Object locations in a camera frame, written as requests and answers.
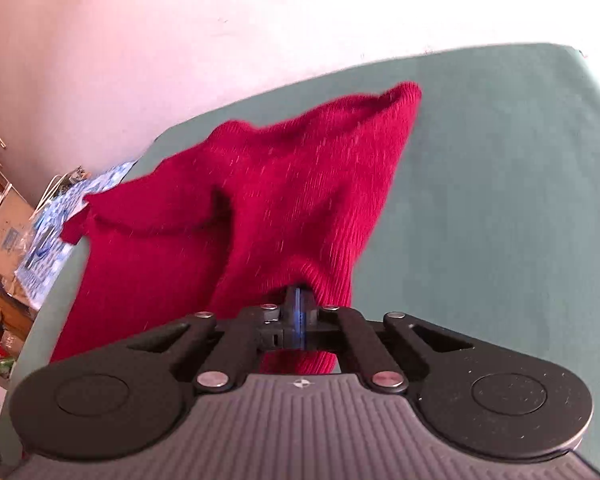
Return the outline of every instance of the white wall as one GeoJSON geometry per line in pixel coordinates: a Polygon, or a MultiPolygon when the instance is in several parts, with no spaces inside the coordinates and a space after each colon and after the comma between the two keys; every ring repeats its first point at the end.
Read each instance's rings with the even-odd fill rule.
{"type": "Polygon", "coordinates": [[[0,0],[0,149],[32,202],[77,164],[346,66],[472,44],[568,43],[600,65],[600,0],[0,0]]]}

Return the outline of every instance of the logo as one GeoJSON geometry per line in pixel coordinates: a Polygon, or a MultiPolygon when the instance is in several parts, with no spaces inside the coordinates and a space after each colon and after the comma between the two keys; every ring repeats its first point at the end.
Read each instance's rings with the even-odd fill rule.
{"type": "Polygon", "coordinates": [[[302,379],[296,379],[291,384],[293,384],[293,386],[295,386],[296,388],[300,388],[302,390],[303,388],[306,388],[307,386],[311,386],[313,383],[307,381],[303,377],[302,379]]]}

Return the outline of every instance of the circular pad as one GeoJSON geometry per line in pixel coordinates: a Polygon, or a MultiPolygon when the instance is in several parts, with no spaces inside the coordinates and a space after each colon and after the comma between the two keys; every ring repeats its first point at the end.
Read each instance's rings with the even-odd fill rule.
{"type": "Polygon", "coordinates": [[[28,451],[108,460],[169,433],[183,412],[178,382],[160,354],[120,345],[53,363],[13,393],[13,426],[28,451]]]}
{"type": "Polygon", "coordinates": [[[60,386],[56,402],[71,415],[99,416],[120,408],[128,396],[129,387],[119,378],[90,374],[60,386]]]}
{"type": "Polygon", "coordinates": [[[493,413],[525,415],[537,410],[546,400],[538,381],[521,374],[493,374],[475,381],[475,402],[493,413]]]}

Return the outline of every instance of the green table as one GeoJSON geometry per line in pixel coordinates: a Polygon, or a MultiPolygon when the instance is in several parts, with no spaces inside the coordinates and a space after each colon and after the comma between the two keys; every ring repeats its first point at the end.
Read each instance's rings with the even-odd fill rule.
{"type": "MultiPolygon", "coordinates": [[[[272,123],[402,80],[421,85],[422,106],[356,267],[354,307],[368,319],[405,310],[570,368],[594,397],[581,450],[600,466],[600,88],[577,51],[474,48],[304,81],[174,126],[127,179],[225,120],[272,123]]],[[[14,383],[48,361],[87,254],[82,240],[40,311],[14,383]]],[[[17,462],[7,410],[0,446],[17,462]]]]}

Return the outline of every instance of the red knit fabric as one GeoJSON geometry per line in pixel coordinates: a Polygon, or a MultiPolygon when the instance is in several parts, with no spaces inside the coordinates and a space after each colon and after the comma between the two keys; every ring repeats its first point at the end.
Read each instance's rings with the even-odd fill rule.
{"type": "MultiPolygon", "coordinates": [[[[90,257],[52,359],[198,310],[231,318],[305,283],[349,306],[351,273],[384,205],[420,89],[351,95],[256,128],[218,126],[153,173],[86,197],[64,225],[90,257]]],[[[324,352],[274,354],[267,368],[328,372],[324,352]]]]}

